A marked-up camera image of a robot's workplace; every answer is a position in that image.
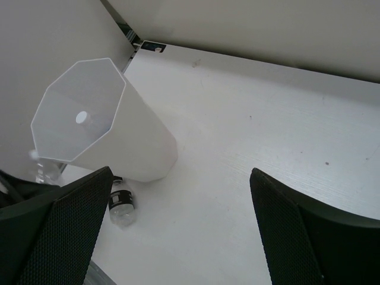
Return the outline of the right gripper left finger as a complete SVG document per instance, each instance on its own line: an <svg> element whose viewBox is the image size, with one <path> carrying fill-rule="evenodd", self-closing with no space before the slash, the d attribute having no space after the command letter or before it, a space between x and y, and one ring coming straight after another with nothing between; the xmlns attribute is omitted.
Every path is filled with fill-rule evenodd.
<svg viewBox="0 0 380 285"><path fill-rule="evenodd" d="M1 284L83 284L112 182L103 167L1 208Z"/></svg>

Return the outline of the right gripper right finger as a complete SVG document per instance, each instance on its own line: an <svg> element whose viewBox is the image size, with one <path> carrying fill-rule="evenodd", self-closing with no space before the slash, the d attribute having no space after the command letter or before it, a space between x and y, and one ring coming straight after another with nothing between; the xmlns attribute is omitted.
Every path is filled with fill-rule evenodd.
<svg viewBox="0 0 380 285"><path fill-rule="evenodd" d="M379 220L320 202L252 169L272 284L379 284Z"/></svg>

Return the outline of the clear unlabelled plastic bottle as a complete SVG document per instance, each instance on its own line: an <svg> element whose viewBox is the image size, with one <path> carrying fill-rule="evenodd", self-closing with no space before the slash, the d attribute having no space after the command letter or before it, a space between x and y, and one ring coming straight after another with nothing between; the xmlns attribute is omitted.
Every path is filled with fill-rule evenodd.
<svg viewBox="0 0 380 285"><path fill-rule="evenodd" d="M56 162L41 158L37 150L30 150L28 154L31 161L36 165L32 171L32 177L34 177L36 183L57 186L63 185L61 169Z"/></svg>

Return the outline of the black label small bottle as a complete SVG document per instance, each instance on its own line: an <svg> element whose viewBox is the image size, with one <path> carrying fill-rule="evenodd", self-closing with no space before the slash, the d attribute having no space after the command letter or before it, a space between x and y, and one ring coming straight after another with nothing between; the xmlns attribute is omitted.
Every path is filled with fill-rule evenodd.
<svg viewBox="0 0 380 285"><path fill-rule="evenodd" d="M108 207L111 222L120 229L125 229L134 222L135 202L133 191L120 176L113 177Z"/></svg>

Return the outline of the blue label plastic bottle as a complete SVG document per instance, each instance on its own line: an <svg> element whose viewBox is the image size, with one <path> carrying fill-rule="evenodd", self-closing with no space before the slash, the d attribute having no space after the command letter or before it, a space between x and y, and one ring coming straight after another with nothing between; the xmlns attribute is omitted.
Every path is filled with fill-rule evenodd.
<svg viewBox="0 0 380 285"><path fill-rule="evenodd" d="M96 118L91 116L87 111L80 111L76 115L75 122L87 133L95 134L98 132Z"/></svg>

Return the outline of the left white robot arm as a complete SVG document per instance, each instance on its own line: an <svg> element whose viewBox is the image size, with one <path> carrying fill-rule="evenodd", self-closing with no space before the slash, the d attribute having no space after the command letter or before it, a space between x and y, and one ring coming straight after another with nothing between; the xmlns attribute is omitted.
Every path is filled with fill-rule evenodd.
<svg viewBox="0 0 380 285"><path fill-rule="evenodd" d="M16 178L1 170L1 208L59 189L58 185L41 184Z"/></svg>

